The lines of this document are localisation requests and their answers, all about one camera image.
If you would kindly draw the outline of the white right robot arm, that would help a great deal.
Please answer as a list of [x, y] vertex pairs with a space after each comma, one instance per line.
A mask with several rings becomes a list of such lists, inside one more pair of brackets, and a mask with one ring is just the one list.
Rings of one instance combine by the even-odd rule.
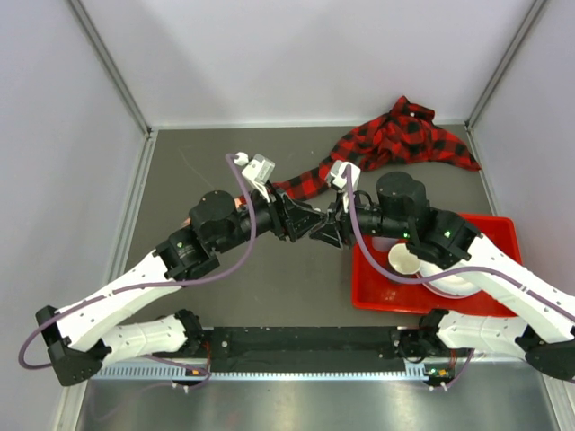
[[[429, 314], [419, 342], [428, 354], [477, 349], [526, 361], [535, 370], [574, 381], [574, 298], [551, 286], [500, 250], [459, 214], [432, 207], [424, 184], [405, 172], [388, 172], [376, 183], [377, 202], [356, 203], [360, 170], [335, 163], [325, 181], [338, 199], [311, 235], [336, 246], [358, 245], [369, 265], [399, 284], [430, 284], [459, 276], [511, 310], [512, 319], [472, 316], [450, 310]], [[366, 235], [402, 241], [419, 262], [438, 267], [428, 277], [407, 277], [381, 266]]]

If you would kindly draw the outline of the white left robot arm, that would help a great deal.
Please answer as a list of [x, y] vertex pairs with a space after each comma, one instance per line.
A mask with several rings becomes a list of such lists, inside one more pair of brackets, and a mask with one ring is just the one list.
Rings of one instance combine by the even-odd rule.
[[297, 241], [325, 221], [319, 209], [292, 199], [281, 189], [255, 190], [238, 207], [223, 190], [204, 195], [190, 211], [190, 222], [170, 234], [132, 269], [92, 295], [36, 314], [58, 382], [69, 387], [103, 368], [154, 353], [194, 356], [203, 348], [203, 329], [193, 312], [182, 311], [140, 324], [126, 319], [184, 287], [228, 276], [217, 273], [218, 254], [253, 246], [263, 233]]

